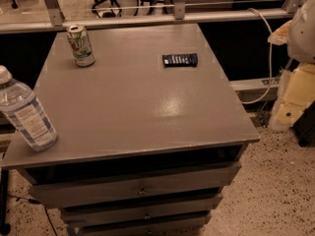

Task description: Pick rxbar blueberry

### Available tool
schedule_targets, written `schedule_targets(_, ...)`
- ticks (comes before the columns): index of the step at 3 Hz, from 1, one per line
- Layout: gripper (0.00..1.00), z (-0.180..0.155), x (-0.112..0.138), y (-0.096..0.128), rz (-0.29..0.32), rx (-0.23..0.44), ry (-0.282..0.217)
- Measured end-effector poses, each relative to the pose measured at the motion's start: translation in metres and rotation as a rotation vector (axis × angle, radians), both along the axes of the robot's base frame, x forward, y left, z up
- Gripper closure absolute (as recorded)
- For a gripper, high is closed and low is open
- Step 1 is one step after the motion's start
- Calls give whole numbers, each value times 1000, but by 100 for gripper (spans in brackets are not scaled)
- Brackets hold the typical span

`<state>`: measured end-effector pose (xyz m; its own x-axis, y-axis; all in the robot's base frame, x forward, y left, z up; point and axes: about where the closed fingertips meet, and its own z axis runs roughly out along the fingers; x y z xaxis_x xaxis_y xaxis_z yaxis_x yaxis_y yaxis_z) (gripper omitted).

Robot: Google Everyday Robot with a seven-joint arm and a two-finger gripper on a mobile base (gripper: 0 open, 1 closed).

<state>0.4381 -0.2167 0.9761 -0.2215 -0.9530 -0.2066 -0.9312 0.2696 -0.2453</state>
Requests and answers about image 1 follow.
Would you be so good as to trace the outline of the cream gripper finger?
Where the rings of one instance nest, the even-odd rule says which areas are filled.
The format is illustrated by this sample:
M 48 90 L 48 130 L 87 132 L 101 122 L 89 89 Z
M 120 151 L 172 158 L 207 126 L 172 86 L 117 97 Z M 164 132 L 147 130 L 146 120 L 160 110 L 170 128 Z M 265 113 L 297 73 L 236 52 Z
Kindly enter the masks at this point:
M 283 131 L 293 126 L 315 101 L 315 65 L 301 63 L 292 72 L 284 70 L 269 127 Z
M 268 37 L 268 42 L 274 45 L 283 45 L 287 44 L 288 33 L 291 26 L 292 21 L 287 21 L 278 29 L 273 31 Z

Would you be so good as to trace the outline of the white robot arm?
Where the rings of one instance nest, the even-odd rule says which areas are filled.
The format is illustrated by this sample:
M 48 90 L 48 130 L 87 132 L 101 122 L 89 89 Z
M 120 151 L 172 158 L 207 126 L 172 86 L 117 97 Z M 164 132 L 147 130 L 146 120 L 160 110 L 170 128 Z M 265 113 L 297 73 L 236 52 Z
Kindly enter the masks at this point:
M 286 44 L 288 56 L 298 62 L 292 72 L 281 75 L 269 122 L 272 129 L 282 131 L 292 127 L 315 101 L 315 0 L 307 0 L 268 41 Z

